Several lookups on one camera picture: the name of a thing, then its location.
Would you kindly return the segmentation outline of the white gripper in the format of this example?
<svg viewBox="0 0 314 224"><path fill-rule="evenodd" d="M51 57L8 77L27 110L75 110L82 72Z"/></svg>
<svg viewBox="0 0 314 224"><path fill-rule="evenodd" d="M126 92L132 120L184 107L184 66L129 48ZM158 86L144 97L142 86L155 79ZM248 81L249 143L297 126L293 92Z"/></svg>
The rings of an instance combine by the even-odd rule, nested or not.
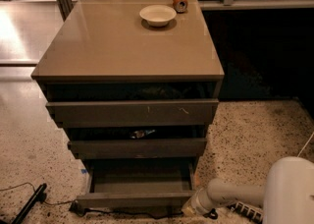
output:
<svg viewBox="0 0 314 224"><path fill-rule="evenodd" d="M210 209L208 206L209 198L205 189L199 189L182 207L184 216L193 217L196 215L207 214Z"/></svg>

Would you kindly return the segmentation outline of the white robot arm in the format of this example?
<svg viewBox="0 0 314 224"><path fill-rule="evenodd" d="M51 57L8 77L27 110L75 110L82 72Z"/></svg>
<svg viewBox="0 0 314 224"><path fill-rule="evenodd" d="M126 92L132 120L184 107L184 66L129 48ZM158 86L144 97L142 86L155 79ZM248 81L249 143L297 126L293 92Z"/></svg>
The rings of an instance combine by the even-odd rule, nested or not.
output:
<svg viewBox="0 0 314 224"><path fill-rule="evenodd" d="M263 224L314 224L314 163L285 157L270 168L266 185L236 185L219 178L197 190L183 205L185 216L242 202L263 209Z"/></svg>

